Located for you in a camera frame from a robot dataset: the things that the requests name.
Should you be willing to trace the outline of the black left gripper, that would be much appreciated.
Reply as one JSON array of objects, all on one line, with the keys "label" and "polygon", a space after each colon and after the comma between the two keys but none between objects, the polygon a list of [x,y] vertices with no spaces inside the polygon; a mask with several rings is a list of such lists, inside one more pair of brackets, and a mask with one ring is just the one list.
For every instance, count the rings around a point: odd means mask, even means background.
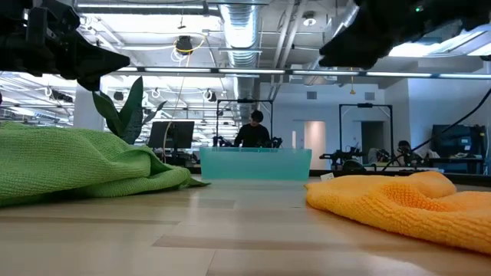
[{"label": "black left gripper", "polygon": [[60,74],[89,91],[130,64],[128,56],[90,44],[80,17],[58,0],[0,0],[0,71]]}]

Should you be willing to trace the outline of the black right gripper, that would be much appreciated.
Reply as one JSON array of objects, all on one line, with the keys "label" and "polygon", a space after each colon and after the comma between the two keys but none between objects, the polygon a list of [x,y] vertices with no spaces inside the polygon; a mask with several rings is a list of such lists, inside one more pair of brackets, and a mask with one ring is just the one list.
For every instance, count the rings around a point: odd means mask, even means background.
[{"label": "black right gripper", "polygon": [[353,0],[352,23],[319,49],[321,67],[372,68],[391,49],[455,21],[471,31],[489,22],[491,0]]}]

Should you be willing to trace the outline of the green microfiber towel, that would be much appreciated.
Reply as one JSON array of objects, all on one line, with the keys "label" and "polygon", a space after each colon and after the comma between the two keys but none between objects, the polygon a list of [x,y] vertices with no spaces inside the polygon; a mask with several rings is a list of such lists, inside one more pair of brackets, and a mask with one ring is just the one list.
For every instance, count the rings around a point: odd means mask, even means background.
[{"label": "green microfiber towel", "polygon": [[201,185],[188,169],[111,133],[0,122],[0,207]]}]

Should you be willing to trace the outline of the orange microfiber towel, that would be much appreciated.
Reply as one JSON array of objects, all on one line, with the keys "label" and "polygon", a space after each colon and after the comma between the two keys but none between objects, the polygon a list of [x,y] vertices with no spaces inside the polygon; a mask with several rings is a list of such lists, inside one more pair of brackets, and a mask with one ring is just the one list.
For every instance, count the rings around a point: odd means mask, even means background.
[{"label": "orange microfiber towel", "polygon": [[491,255],[491,192],[460,192],[440,172],[341,176],[305,188],[305,200],[314,209],[387,232]]}]

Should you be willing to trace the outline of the teal plastic basket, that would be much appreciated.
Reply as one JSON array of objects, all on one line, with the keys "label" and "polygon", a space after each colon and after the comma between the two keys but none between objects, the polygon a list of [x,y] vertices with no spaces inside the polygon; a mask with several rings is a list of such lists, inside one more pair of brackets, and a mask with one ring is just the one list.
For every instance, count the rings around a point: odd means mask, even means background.
[{"label": "teal plastic basket", "polygon": [[204,179],[305,181],[309,177],[309,149],[202,147]]}]

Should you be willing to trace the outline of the white pillar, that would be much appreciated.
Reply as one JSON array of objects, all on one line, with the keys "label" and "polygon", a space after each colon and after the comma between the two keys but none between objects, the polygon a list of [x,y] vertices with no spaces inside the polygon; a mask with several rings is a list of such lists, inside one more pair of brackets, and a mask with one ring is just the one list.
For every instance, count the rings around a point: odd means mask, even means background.
[{"label": "white pillar", "polygon": [[73,124],[76,128],[104,130],[104,118],[97,112],[92,93],[80,84],[75,90]]}]

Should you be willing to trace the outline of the snake plant in white pot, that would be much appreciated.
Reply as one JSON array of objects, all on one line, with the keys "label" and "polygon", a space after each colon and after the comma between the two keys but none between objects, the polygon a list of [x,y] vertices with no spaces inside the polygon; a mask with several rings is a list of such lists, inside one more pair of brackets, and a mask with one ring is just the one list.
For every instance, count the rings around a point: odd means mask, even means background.
[{"label": "snake plant in white pot", "polygon": [[92,93],[97,112],[106,120],[108,129],[128,144],[134,144],[140,136],[143,125],[150,122],[166,101],[160,103],[154,112],[143,117],[143,78],[137,78],[131,86],[128,98],[120,110],[103,92]]}]

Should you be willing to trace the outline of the black desktop monitor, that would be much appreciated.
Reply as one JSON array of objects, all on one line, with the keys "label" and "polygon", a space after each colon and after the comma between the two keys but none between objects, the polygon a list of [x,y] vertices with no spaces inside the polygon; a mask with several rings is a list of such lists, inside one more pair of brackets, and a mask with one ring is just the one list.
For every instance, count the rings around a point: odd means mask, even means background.
[{"label": "black desktop monitor", "polygon": [[190,149],[193,141],[193,121],[153,122],[147,145],[150,148]]}]

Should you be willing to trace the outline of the person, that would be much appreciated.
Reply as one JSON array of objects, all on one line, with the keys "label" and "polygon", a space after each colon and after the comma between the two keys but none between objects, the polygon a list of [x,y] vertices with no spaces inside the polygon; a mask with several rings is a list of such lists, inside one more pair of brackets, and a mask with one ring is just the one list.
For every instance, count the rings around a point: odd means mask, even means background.
[{"label": "person", "polygon": [[249,123],[243,125],[235,140],[235,147],[260,147],[264,146],[269,141],[269,132],[262,125],[264,119],[263,113],[259,110],[254,110],[250,115]]},{"label": "person", "polygon": [[400,155],[397,159],[399,166],[419,166],[423,164],[423,159],[411,149],[408,141],[400,140],[397,146],[397,152]]}]

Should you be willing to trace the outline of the overhead light bar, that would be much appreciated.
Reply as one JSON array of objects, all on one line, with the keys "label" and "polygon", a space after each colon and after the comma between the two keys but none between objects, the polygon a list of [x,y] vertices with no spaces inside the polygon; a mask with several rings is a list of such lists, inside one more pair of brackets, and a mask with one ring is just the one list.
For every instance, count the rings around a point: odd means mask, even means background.
[{"label": "overhead light bar", "polygon": [[244,77],[249,75],[288,75],[313,77],[386,77],[386,78],[421,78],[491,81],[491,74],[468,73],[418,73],[418,72],[387,72],[387,71],[314,71],[292,69],[258,69],[258,68],[213,68],[213,67],[124,67],[112,75],[148,75],[148,76],[207,76],[232,75]]}]

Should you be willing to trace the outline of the silver ventilation duct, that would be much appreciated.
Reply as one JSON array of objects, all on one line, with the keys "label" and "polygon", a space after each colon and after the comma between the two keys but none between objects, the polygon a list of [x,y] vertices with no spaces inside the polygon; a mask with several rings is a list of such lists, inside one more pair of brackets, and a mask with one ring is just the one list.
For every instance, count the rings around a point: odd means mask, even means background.
[{"label": "silver ventilation duct", "polygon": [[259,8],[255,5],[220,5],[229,67],[252,69],[258,67]]}]

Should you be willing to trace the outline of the dark wall screen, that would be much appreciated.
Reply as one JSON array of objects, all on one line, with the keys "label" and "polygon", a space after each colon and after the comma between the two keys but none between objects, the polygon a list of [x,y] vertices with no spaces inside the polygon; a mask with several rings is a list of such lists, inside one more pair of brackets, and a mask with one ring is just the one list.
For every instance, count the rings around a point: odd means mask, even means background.
[{"label": "dark wall screen", "polygon": [[457,153],[484,156],[487,150],[486,128],[480,125],[457,125],[430,143],[430,149],[440,157]]}]

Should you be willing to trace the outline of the black aluminium table frame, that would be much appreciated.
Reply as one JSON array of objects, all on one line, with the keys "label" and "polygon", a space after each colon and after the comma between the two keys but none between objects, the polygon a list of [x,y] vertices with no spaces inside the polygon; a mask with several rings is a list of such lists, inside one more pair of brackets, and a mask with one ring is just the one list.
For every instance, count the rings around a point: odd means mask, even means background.
[{"label": "black aluminium table frame", "polygon": [[[401,172],[374,172],[374,171],[364,171],[364,172],[344,172],[339,170],[320,170],[311,169],[309,171],[310,177],[320,177],[325,174],[333,173],[335,177],[348,176],[348,175],[367,175],[367,176],[409,176],[414,173],[414,171],[401,171]],[[468,186],[480,186],[491,188],[491,176],[484,175],[473,175],[473,174],[459,174],[459,173],[444,173],[454,184],[468,185]]]}]

